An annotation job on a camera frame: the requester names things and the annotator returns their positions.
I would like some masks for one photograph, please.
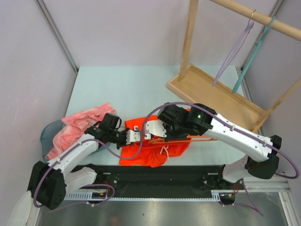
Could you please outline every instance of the pink towel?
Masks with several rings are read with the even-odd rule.
[[[54,147],[50,150],[46,158],[53,159],[66,151],[72,144],[78,141],[88,127],[97,121],[103,120],[106,113],[115,113],[110,103],[62,118],[66,126],[53,138]]]

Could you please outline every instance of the laundry basket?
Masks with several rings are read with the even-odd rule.
[[[53,138],[64,127],[65,127],[65,124],[62,122],[62,120],[57,120],[57,121],[47,125],[43,129],[43,131],[41,133],[40,141],[42,143],[42,151],[43,151],[42,157],[45,162],[49,161],[49,159],[46,158],[46,155],[54,147]],[[100,147],[95,152],[101,151],[103,149],[105,149],[105,147]]]

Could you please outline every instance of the orange-red cloth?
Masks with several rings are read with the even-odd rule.
[[[125,121],[125,127],[129,129],[134,129],[134,126],[138,126],[142,130],[142,123],[145,117],[132,119]],[[148,121],[158,120],[156,115],[152,115]],[[161,149],[164,146],[168,146],[168,155],[169,157],[176,157],[183,154],[183,152],[188,148],[190,142],[176,143],[176,144],[149,144],[148,140],[143,138],[143,146],[139,154],[130,160],[120,159],[119,164],[124,166],[131,165],[143,165],[158,167],[163,165],[167,159],[167,153],[163,151],[161,154]],[[140,142],[134,143],[129,146],[122,147],[121,156],[122,157],[131,157],[139,149]]]

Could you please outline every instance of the purple hanger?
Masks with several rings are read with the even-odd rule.
[[[226,60],[224,61],[224,63],[222,64],[220,70],[218,71],[215,80],[212,84],[212,86],[215,86],[218,79],[220,78],[220,76],[223,74],[223,72],[226,70],[226,68],[228,67],[228,65],[230,64],[230,62],[234,59],[234,57],[236,56],[236,54],[240,51],[241,47],[243,46],[250,30],[253,28],[254,26],[254,22],[253,21],[249,21],[248,22],[248,26],[246,27],[246,29],[242,32],[242,34],[240,35],[239,39],[236,41],[236,43],[234,44],[233,48],[231,49],[229,55],[227,56]]]

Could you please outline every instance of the teal hanger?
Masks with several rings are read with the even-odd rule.
[[[232,93],[236,93],[236,92],[237,92],[237,90],[238,90],[238,88],[239,88],[241,82],[243,81],[243,79],[244,79],[244,77],[245,77],[247,71],[249,70],[250,65],[252,64],[254,58],[256,57],[256,55],[257,55],[257,53],[258,53],[258,51],[259,51],[259,49],[260,49],[260,47],[261,47],[261,45],[262,45],[262,43],[263,43],[263,40],[265,39],[267,33],[268,33],[269,30],[271,29],[271,27],[272,27],[272,25],[273,25],[275,19],[276,19],[276,17],[274,16],[273,19],[271,20],[271,23],[269,24],[269,26],[264,28],[260,40],[259,40],[258,42],[255,43],[256,49],[254,50],[254,52],[253,52],[253,54],[252,54],[250,60],[247,62],[246,66],[244,67],[244,69],[243,69],[243,71],[242,71],[240,77],[238,78],[238,80],[237,80],[237,82],[236,82],[236,84],[235,84],[235,86],[234,86],[234,88],[233,88],[233,90],[232,90]]]

